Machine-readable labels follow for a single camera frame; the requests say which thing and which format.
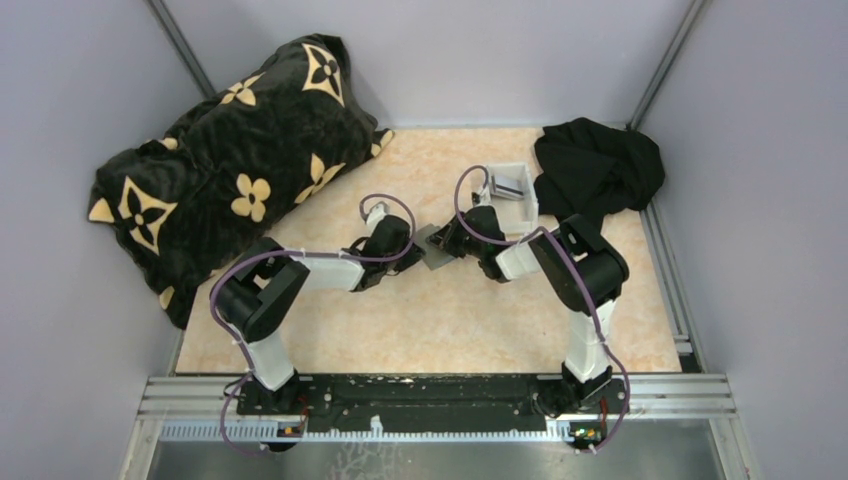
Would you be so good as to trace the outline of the grey card holder wallet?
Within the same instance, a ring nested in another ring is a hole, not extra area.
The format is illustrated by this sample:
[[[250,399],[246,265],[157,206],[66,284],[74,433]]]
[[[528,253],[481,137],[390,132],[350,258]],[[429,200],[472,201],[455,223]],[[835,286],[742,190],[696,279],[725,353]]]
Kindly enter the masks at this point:
[[[422,261],[423,263],[431,270],[437,270],[446,266],[455,260],[454,256],[445,253],[441,249],[433,246],[428,242],[428,238],[437,233],[440,230],[440,227],[434,224],[427,224],[420,227],[414,237],[413,242],[416,246],[418,246],[422,251]]]

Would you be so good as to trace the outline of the white plastic card tray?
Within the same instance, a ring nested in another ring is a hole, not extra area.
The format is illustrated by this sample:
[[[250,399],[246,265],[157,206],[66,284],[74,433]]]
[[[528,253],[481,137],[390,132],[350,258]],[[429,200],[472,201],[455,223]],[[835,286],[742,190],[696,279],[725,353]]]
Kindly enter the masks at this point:
[[[538,227],[539,207],[530,166],[501,163],[484,166],[487,177],[478,191],[482,205],[495,209],[506,235],[526,235]]]

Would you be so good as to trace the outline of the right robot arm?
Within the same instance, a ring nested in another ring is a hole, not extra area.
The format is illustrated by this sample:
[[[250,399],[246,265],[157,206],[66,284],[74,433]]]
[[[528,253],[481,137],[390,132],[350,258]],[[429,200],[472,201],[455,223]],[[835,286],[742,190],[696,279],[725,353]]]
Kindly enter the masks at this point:
[[[507,283],[542,273],[570,311],[571,346],[563,362],[563,398],[576,412],[590,411],[612,380],[606,350],[609,317],[629,279],[623,256],[581,215],[554,231],[543,227],[508,241],[492,206],[457,213],[423,233],[432,256],[477,259],[484,275]]]

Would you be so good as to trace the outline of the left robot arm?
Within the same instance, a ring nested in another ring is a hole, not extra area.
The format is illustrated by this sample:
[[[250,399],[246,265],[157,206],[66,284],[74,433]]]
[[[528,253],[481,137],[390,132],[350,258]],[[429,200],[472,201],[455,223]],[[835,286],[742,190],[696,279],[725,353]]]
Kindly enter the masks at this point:
[[[362,292],[391,272],[421,259],[413,243],[414,224],[379,214],[370,234],[337,253],[285,249],[261,238],[213,286],[213,318],[234,336],[261,386],[260,399],[277,414],[292,411],[300,388],[296,369],[279,330],[299,294],[315,290]]]

